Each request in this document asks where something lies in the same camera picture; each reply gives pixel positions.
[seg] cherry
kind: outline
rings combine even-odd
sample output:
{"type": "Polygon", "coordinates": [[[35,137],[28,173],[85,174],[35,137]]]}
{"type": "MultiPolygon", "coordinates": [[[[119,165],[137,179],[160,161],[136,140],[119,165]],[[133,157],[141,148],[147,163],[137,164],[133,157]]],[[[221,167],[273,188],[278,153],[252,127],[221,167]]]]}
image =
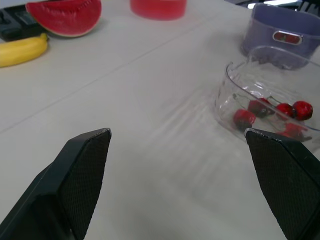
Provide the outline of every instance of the cherry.
{"type": "MultiPolygon", "coordinates": [[[[270,105],[270,102],[265,99],[264,97],[259,98],[261,102],[266,103],[267,105],[270,105]]],[[[272,111],[269,107],[263,105],[260,101],[258,100],[251,100],[248,105],[248,111],[252,112],[255,114],[258,118],[264,118],[268,115],[274,114],[275,112],[272,111]]]]}
{"type": "Polygon", "coordinates": [[[290,122],[285,124],[285,131],[277,132],[277,134],[295,139],[300,142],[312,139],[312,137],[305,137],[303,131],[308,131],[308,129],[290,122]]]}
{"type": "MultiPolygon", "coordinates": [[[[288,103],[280,103],[275,108],[278,109],[280,112],[288,115],[290,118],[293,118],[295,116],[294,108],[288,103]]],[[[277,114],[277,116],[284,121],[288,120],[288,118],[283,117],[280,114],[277,114]]]]}
{"type": "Polygon", "coordinates": [[[307,131],[307,130],[308,130],[307,128],[296,125],[291,122],[285,124],[285,132],[288,133],[292,138],[298,141],[301,141],[302,139],[304,139],[304,134],[302,133],[302,131],[307,131]]]}
{"type": "Polygon", "coordinates": [[[245,109],[238,109],[233,115],[233,122],[240,131],[245,131],[247,128],[252,128],[256,116],[245,109]]]}
{"type": "Polygon", "coordinates": [[[312,107],[312,105],[305,101],[296,101],[293,104],[293,108],[296,114],[295,119],[299,121],[310,119],[314,112],[314,108],[312,107]]]}
{"type": "Polygon", "coordinates": [[[286,131],[276,132],[276,134],[285,136],[285,137],[287,137],[287,138],[292,138],[292,136],[291,136],[289,133],[287,133],[286,131]]]}

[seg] banana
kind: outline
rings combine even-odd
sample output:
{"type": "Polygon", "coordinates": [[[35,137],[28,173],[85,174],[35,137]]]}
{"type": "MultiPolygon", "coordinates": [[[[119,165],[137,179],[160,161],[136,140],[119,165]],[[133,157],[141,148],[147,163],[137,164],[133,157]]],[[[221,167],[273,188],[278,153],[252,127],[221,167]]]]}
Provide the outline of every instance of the banana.
{"type": "Polygon", "coordinates": [[[42,55],[48,48],[47,34],[0,44],[0,67],[21,64],[42,55]]]}

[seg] red watermelon flesh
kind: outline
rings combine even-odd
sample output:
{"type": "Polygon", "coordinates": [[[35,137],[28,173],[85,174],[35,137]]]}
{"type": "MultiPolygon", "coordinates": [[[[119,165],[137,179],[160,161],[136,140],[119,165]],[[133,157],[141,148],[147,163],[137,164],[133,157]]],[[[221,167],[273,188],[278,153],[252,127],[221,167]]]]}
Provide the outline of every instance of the red watermelon flesh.
{"type": "Polygon", "coordinates": [[[57,0],[29,2],[28,13],[48,31],[65,37],[90,32],[101,16],[101,0],[57,0]]]}

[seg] purple plastic basket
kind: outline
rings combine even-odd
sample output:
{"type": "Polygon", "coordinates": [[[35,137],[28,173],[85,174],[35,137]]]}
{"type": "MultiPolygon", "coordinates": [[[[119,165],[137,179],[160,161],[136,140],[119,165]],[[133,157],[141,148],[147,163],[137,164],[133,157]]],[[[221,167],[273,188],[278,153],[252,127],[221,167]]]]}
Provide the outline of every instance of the purple plastic basket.
{"type": "MultiPolygon", "coordinates": [[[[256,4],[242,43],[247,55],[258,46],[273,46],[310,59],[320,44],[320,18],[306,12],[256,4]]],[[[279,53],[262,52],[260,61],[267,59],[280,68],[297,69],[308,62],[281,56],[279,53]]]]}

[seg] table surface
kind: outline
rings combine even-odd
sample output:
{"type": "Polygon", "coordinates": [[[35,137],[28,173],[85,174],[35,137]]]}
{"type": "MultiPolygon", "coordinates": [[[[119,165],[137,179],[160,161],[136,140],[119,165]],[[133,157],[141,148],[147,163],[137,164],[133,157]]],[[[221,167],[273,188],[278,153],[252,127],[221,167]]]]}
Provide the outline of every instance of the table surface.
{"type": "Polygon", "coordinates": [[[182,19],[152,21],[128,0],[103,1],[92,33],[51,38],[44,56],[0,69],[0,220],[68,139],[106,127],[86,239],[285,240],[248,146],[207,101],[226,64],[244,59],[249,17],[221,0],[189,0],[182,19]]]}

